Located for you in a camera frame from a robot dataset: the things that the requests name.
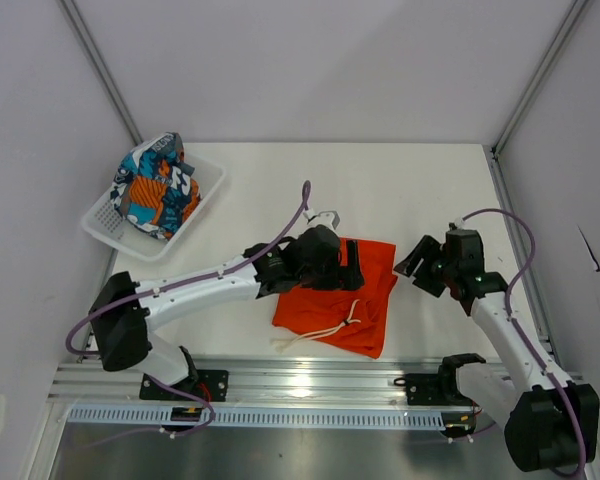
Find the orange shorts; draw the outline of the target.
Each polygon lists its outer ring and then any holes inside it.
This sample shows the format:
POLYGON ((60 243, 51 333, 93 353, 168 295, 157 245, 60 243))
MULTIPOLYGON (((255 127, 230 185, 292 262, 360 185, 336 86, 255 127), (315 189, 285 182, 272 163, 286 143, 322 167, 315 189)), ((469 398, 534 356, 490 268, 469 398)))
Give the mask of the orange shorts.
POLYGON ((291 331, 289 339, 271 341, 279 353, 309 341, 377 359, 385 340, 389 297, 397 282, 396 246, 359 240, 365 284, 355 291, 295 288, 279 296, 272 325, 291 331))

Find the white plastic basket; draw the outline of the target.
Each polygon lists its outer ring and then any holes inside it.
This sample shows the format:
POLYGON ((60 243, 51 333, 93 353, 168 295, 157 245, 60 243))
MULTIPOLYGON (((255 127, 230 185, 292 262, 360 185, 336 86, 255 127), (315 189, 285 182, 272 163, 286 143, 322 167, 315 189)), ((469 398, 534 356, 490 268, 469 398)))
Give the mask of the white plastic basket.
POLYGON ((224 166, 190 149, 178 166, 155 156, 151 162, 150 170, 143 160, 127 155, 109 189, 81 220, 96 240, 145 262, 163 259, 193 230, 227 177, 224 166))

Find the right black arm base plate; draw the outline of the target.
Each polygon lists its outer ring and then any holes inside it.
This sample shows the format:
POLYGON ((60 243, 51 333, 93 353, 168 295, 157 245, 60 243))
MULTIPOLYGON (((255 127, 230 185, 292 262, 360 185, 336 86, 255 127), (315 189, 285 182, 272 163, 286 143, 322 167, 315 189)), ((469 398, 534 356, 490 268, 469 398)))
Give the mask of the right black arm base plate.
POLYGON ((462 395, 456 380, 446 374, 409 373, 395 378, 393 385, 401 387, 410 406, 462 406, 473 401, 462 395))

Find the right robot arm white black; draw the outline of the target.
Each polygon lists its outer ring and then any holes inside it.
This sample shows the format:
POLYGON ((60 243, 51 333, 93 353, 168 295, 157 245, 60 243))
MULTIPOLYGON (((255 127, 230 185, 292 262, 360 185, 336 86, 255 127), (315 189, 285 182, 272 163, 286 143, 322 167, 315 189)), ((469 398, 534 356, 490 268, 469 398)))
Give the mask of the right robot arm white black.
POLYGON ((434 297, 450 293, 507 372, 501 377, 476 353, 446 356, 429 382, 435 395, 480 407, 502 429, 521 471, 582 472, 596 455, 599 397, 591 385, 576 383, 521 321, 508 283, 485 269, 480 234, 451 228, 444 242, 425 235, 394 271, 434 297))

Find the colourful patterned shorts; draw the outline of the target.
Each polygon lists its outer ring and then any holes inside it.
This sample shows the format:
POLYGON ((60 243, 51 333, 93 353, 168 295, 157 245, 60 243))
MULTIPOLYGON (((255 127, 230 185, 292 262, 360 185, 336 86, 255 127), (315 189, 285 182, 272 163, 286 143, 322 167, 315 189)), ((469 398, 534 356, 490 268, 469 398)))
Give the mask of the colourful patterned shorts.
POLYGON ((121 160, 110 202, 139 231, 169 241, 201 202, 194 172, 185 160, 180 134, 165 132, 137 145, 121 160))

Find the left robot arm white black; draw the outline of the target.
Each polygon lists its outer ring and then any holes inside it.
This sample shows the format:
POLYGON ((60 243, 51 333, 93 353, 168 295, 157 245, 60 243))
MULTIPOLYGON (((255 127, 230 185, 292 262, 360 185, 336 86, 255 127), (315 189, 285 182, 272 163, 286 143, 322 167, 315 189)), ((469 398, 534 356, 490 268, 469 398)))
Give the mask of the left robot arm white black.
POLYGON ((225 264, 191 277, 136 282, 129 272, 113 275, 89 311, 98 355, 107 372, 136 368, 158 380, 177 400, 197 387, 197 372, 183 346, 156 330, 188 314, 233 301, 288 293, 356 291, 365 283, 359 246, 325 225, 299 237, 259 243, 225 264))

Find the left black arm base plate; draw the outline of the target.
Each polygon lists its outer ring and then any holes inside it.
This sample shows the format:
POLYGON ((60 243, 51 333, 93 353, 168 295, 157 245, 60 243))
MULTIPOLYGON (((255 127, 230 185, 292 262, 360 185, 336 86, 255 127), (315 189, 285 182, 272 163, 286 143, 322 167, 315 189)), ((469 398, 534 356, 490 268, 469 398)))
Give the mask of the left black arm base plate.
POLYGON ((144 375, 139 390, 141 400, 177 401, 188 400, 189 395, 200 397, 208 402, 225 402, 229 387, 227 370, 199 370, 198 380, 187 378, 172 386, 180 394, 158 386, 148 375, 144 375))

